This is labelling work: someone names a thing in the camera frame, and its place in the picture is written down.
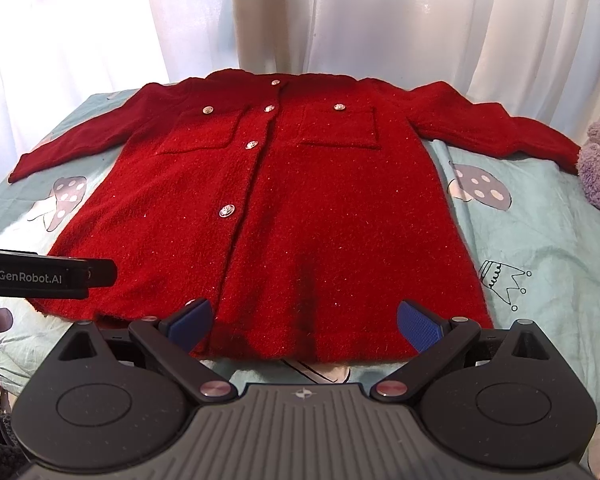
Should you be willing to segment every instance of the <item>red cardigan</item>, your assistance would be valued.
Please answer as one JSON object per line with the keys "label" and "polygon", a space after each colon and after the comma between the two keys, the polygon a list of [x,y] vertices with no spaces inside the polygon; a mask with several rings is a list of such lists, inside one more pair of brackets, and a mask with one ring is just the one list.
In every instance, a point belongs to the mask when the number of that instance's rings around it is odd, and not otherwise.
{"label": "red cardigan", "polygon": [[216,320],[196,354],[310,362],[414,354],[396,329],[404,298],[490,326],[418,136],[496,157],[525,152],[572,173],[578,154],[544,124],[441,82],[405,91],[223,70],[152,83],[23,155],[10,176],[125,143],[50,252],[113,258],[118,282],[42,309],[165,317],[205,296]]}

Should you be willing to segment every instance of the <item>chest pocket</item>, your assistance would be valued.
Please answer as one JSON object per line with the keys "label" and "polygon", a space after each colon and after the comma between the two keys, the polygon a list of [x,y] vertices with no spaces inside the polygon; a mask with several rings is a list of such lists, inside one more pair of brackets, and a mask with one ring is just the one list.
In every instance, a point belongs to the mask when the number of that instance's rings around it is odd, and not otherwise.
{"label": "chest pocket", "polygon": [[375,110],[371,106],[304,108],[298,144],[379,150]]}
{"label": "chest pocket", "polygon": [[162,155],[226,148],[234,138],[235,129],[245,110],[217,107],[186,110],[176,119],[156,153]]}

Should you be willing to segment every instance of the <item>curtain fold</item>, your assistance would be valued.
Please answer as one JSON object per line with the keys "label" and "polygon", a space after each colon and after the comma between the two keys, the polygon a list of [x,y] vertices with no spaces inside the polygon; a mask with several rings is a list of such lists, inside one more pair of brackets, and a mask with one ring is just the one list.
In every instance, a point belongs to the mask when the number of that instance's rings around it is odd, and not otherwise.
{"label": "curtain fold", "polygon": [[444,80],[582,142],[600,0],[0,0],[0,180],[90,94],[229,67]]}

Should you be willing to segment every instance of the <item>gray ribbed panel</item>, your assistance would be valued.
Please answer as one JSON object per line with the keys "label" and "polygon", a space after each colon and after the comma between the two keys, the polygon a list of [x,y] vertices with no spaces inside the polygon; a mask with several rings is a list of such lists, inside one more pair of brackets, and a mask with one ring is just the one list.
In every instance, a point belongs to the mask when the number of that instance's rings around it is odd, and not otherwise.
{"label": "gray ribbed panel", "polygon": [[[296,396],[306,389],[306,398]],[[70,475],[35,466],[22,480]],[[411,412],[366,398],[357,384],[254,384],[243,398],[205,406],[184,436],[126,472],[77,480],[478,480],[516,475],[473,468],[430,443]],[[589,480],[575,464],[529,480]]]}

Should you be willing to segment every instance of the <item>blue gripper pad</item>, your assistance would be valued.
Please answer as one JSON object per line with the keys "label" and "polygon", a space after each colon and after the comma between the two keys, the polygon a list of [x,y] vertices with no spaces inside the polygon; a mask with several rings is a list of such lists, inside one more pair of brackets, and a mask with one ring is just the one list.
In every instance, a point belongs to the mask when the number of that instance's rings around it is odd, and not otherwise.
{"label": "blue gripper pad", "polygon": [[180,319],[173,321],[165,336],[188,354],[209,333],[213,322],[211,303],[203,301],[183,314]]}
{"label": "blue gripper pad", "polygon": [[406,301],[398,306],[398,330],[419,354],[444,336],[438,323]]}

